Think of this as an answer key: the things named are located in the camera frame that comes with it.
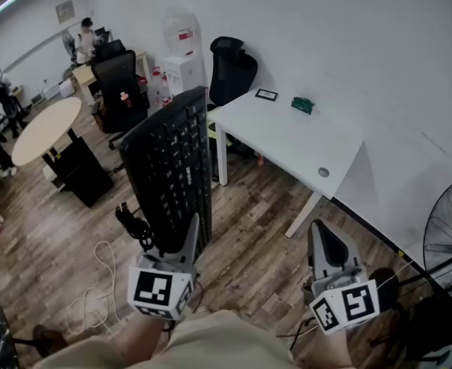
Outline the black floor fan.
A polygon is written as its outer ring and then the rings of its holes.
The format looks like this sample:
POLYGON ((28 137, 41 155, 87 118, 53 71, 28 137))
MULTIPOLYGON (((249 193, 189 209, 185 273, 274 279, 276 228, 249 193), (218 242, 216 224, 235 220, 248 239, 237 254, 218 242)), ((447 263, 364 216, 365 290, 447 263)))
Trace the black floor fan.
POLYGON ((382 312, 390 310, 402 295, 400 290, 418 281, 452 298, 452 184, 435 202, 427 219, 422 242, 424 269, 400 281, 392 275, 377 283, 382 312))

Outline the person's left forearm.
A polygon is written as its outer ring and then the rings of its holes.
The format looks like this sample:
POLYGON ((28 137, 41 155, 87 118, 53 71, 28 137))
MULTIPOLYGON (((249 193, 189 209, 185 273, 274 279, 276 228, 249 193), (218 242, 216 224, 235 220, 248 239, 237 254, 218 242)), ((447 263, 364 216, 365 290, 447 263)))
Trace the person's left forearm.
POLYGON ((127 367, 152 358, 168 321, 135 313, 125 326, 111 338, 127 367))

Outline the black mesh office chair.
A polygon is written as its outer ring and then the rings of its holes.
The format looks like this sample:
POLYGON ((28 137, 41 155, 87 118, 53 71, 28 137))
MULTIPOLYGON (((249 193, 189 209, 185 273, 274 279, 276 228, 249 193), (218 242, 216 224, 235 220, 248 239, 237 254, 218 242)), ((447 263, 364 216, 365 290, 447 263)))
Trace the black mesh office chair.
POLYGON ((258 72, 258 62, 243 49, 244 42, 221 36, 210 46, 213 72, 209 87, 208 111, 226 105, 249 92, 258 72))

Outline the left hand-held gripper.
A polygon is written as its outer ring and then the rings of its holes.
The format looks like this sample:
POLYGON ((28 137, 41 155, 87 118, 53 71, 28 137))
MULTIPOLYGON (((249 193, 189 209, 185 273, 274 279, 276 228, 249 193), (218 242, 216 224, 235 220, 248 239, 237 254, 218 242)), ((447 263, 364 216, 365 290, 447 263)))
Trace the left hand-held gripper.
POLYGON ((194 213, 181 251, 161 255, 152 248, 129 268, 127 301, 135 311, 169 321, 181 319, 195 290, 199 232, 200 218, 194 213))

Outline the person's beige shirt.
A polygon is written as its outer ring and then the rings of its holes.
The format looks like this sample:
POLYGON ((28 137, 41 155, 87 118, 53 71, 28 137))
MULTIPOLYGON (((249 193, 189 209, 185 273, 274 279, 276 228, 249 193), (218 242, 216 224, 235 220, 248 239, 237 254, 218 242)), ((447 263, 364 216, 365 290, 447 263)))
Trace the person's beige shirt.
POLYGON ((146 361, 127 363, 114 342, 90 337, 33 369, 294 369, 294 362, 273 334, 222 310, 189 315, 168 345, 146 361))

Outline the white water dispenser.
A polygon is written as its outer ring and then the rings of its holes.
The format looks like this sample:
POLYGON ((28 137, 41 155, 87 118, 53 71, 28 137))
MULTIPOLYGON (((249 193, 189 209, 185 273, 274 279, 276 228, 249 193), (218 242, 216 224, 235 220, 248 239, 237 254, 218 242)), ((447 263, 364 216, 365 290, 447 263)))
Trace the white water dispenser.
POLYGON ((170 55, 164 59, 164 67, 172 98, 198 86, 204 86, 202 56, 197 52, 186 56, 170 55))

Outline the grey wall poster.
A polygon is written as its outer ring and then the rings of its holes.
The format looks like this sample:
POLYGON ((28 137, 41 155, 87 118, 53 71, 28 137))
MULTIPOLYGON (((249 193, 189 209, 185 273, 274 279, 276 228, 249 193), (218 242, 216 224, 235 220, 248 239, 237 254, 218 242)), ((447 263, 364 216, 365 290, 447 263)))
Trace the grey wall poster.
POLYGON ((72 0, 67 0, 55 7, 58 23, 63 24, 75 18, 75 8, 72 0))

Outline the person's right forearm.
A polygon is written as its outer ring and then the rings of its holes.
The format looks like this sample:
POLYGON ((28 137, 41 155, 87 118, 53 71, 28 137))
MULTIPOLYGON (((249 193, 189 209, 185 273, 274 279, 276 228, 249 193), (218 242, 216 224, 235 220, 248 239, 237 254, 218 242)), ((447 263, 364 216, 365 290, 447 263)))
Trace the person's right forearm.
POLYGON ((347 346, 347 332, 332 334, 317 331, 310 354, 300 360, 302 369, 355 369, 347 346))

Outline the small standing fan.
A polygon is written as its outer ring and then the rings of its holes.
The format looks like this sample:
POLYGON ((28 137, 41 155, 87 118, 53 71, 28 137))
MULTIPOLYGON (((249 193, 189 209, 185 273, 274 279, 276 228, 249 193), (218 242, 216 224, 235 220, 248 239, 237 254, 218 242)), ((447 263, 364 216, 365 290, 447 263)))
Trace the small standing fan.
POLYGON ((68 31, 64 31, 61 37, 66 52, 68 53, 70 59, 74 61, 76 59, 75 39, 68 31))

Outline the black high-back office chair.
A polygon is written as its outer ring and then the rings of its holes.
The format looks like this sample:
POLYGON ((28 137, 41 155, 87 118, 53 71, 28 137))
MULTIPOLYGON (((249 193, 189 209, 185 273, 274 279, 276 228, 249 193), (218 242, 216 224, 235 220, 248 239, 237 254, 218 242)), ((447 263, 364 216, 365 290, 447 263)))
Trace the black high-back office chair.
POLYGON ((140 82, 135 62, 135 52, 127 50, 91 68, 102 94, 102 100, 91 107, 91 115, 101 132, 114 135, 108 141, 111 150, 118 139, 148 117, 148 88, 140 82), (123 91, 129 95, 130 108, 121 100, 123 91))

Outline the beige desk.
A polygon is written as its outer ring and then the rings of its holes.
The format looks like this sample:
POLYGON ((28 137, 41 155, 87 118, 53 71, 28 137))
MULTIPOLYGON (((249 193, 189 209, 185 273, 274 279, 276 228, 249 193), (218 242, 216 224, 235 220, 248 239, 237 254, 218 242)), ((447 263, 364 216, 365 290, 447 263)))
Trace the beige desk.
MULTIPOLYGON (((136 73, 141 77, 144 77, 147 81, 150 81, 151 72, 148 67, 146 51, 134 49, 134 52, 136 55, 136 73)), ((94 83, 96 79, 92 73, 91 67, 87 65, 81 65, 74 69, 72 73, 75 76, 77 83, 79 84, 81 92, 88 106, 92 106, 95 103, 95 100, 93 94, 89 89, 89 85, 94 83)))

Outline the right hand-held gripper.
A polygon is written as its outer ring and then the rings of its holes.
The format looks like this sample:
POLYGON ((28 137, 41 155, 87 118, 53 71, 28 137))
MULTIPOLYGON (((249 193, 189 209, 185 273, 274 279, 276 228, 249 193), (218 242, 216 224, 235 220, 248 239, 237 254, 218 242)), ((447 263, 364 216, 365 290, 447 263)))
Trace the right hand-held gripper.
POLYGON ((310 226, 314 300, 309 304, 321 331, 333 334, 377 317, 376 281, 360 265, 355 243, 333 224, 315 219, 310 226))

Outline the white table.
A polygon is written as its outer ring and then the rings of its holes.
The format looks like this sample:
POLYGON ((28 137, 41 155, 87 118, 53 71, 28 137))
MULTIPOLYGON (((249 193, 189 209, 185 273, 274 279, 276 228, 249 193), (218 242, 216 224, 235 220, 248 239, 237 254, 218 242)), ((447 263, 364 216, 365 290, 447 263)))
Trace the white table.
POLYGON ((304 113, 289 98, 275 101, 257 97, 252 90, 208 112, 214 123, 218 181, 228 183, 226 136, 234 138, 271 161, 312 194, 287 229, 292 237, 321 198, 331 200, 341 186, 363 144, 362 134, 330 113, 304 113))

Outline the black keyboard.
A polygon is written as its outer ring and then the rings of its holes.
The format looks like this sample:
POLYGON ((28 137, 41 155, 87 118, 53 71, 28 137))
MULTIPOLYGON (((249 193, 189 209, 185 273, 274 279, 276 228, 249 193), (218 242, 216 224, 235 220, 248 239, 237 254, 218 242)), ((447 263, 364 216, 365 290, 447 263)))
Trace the black keyboard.
POLYGON ((200 232, 195 256, 211 240, 211 161, 205 88, 198 86, 135 126, 119 151, 143 218, 126 204, 115 215, 145 250, 178 253, 191 218, 200 232))

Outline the green packet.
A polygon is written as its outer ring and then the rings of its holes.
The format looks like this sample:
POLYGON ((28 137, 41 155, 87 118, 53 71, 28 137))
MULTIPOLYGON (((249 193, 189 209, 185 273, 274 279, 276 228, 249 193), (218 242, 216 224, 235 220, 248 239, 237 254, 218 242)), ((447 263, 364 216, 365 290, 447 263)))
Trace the green packet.
POLYGON ((314 109, 315 104, 308 98, 293 97, 291 106, 303 113, 310 115, 314 109))

